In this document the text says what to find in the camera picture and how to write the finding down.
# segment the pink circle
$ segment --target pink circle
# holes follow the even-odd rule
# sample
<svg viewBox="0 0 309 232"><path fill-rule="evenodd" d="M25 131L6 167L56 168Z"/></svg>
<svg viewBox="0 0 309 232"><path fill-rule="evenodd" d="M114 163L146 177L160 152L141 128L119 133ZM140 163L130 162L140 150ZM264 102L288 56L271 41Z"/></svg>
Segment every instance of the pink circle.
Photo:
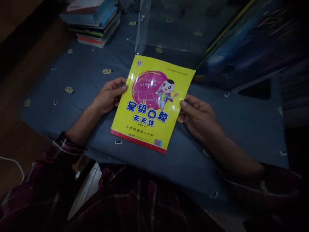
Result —
<svg viewBox="0 0 309 232"><path fill-rule="evenodd" d="M159 95L155 94L161 84L168 80L167 76L157 70L142 72L136 78L132 87L132 97L137 104L147 104L147 109L158 110Z"/></svg>

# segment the hand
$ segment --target hand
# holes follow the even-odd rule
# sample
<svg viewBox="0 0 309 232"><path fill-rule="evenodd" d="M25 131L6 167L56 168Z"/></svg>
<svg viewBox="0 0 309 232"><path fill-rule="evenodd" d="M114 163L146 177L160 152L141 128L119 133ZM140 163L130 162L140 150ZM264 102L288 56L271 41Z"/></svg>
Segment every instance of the hand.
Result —
<svg viewBox="0 0 309 232"><path fill-rule="evenodd" d="M114 106L119 105L121 95L128 89L127 85L119 88L117 86L125 83L126 79L123 77L107 82L94 98L91 107L94 107L102 115L110 112Z"/></svg>
<svg viewBox="0 0 309 232"><path fill-rule="evenodd" d="M181 110L177 121L184 123L192 135L203 145L207 146L209 140L216 135L224 135L222 127L216 120L216 114L211 105L192 95L186 95L181 101Z"/></svg>

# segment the plaid shirt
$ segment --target plaid shirt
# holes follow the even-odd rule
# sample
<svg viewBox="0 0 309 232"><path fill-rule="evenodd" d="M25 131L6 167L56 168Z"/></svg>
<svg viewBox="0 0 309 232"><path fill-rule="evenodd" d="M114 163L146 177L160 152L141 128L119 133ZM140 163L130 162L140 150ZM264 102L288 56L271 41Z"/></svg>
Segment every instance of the plaid shirt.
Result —
<svg viewBox="0 0 309 232"><path fill-rule="evenodd" d="M0 231L223 231L177 186L129 165L105 168L99 190L68 222L76 183L72 164L84 151L61 133L23 183L0 199ZM264 173L249 179L222 170L220 176L247 208L276 215L291 209L301 178L264 166Z"/></svg>

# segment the white cable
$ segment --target white cable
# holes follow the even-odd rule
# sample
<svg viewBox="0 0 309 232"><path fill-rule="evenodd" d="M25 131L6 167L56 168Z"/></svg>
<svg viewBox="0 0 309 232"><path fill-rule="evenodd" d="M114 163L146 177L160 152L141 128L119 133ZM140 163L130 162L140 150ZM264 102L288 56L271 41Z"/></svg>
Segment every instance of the white cable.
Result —
<svg viewBox="0 0 309 232"><path fill-rule="evenodd" d="M5 158L5 157L2 157L2 156L0 156L0 159L10 160L10 161L13 161L13 162L15 162L15 163L17 164L17 166L19 167L19 169L20 169L20 171L22 172L22 175L23 175L23 179L22 179L22 181L21 181L21 183L22 183L23 180L25 179L25 174L23 173L23 169L22 169L22 167L19 165L19 163L18 163L16 160L14 160L14 159Z"/></svg>

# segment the red stripe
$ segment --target red stripe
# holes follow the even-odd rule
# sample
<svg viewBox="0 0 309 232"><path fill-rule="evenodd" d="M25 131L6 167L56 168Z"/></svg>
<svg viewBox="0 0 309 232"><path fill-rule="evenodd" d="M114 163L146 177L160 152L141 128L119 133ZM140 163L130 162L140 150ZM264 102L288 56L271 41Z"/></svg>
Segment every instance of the red stripe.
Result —
<svg viewBox="0 0 309 232"><path fill-rule="evenodd" d="M84 41L88 41L88 42L92 42L92 43L96 43L96 44L101 44L101 43L103 43L103 41L100 42L100 41L92 40L92 39L85 38L85 37L79 37L79 36L78 36L77 38L80 39L80 40L84 40Z"/></svg>
<svg viewBox="0 0 309 232"><path fill-rule="evenodd" d="M136 143L136 144L141 145L141 146L143 146L143 147L150 148L150 149L155 150L155 151L158 151L158 152L160 152L160 153L162 153L162 154L166 154L166 150L165 150L165 149L163 149L163 148L161 148L161 147L158 147L158 146L156 146L156 145L152 145L152 144L150 144L150 143L146 143L146 142L144 142L144 141L135 139L135 138L133 138L133 137L127 136L127 135L122 134L122 133L120 133L120 132L114 131L114 130L112 130L112 129L110 129L110 132L111 132L112 134L114 134L114 135L116 135L116 136L118 136L118 137L120 137L120 138L123 138L123 139L125 139L125 140L128 140L128 141L130 141L130 142Z"/></svg>

